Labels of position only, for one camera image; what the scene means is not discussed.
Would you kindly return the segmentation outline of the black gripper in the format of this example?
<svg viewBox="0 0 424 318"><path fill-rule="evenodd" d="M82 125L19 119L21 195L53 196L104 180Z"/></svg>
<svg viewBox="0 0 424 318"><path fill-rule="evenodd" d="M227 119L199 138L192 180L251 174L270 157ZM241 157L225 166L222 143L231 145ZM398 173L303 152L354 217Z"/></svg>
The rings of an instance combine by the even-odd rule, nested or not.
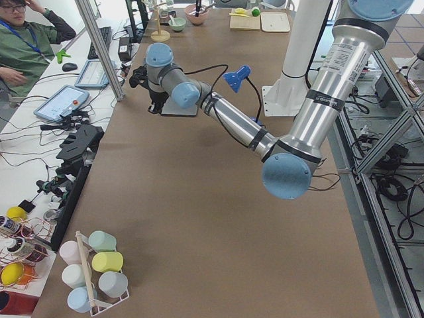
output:
<svg viewBox="0 0 424 318"><path fill-rule="evenodd" d="M151 99L151 105L148 108L148 112L152 114L160 114L162 112L164 104L168 100L168 94L165 91L156 92L156 91L150 90L149 96Z"/></svg>
<svg viewBox="0 0 424 318"><path fill-rule="evenodd" d="M195 16L198 17L202 8L201 0L195 2Z"/></svg>

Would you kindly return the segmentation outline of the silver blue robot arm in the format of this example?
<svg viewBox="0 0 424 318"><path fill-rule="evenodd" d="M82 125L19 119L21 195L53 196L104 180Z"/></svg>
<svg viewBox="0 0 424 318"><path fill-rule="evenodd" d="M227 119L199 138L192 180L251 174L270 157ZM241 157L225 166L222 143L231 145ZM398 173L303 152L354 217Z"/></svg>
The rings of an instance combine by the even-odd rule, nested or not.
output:
<svg viewBox="0 0 424 318"><path fill-rule="evenodd" d="M172 49L151 44L146 51L146 82L153 106L171 99L181 108L197 106L214 118L263 162L262 182L272 195L295 199L309 188L321 161L321 145L345 106L369 56L382 49L410 1L347 1L333 26L334 41L289 133L272 136L210 85L188 78Z"/></svg>
<svg viewBox="0 0 424 318"><path fill-rule="evenodd" d="M198 17L206 11L206 7L212 5L212 8L249 8L250 1L247 0L216 0L216 1L195 1L195 8L189 13Z"/></svg>

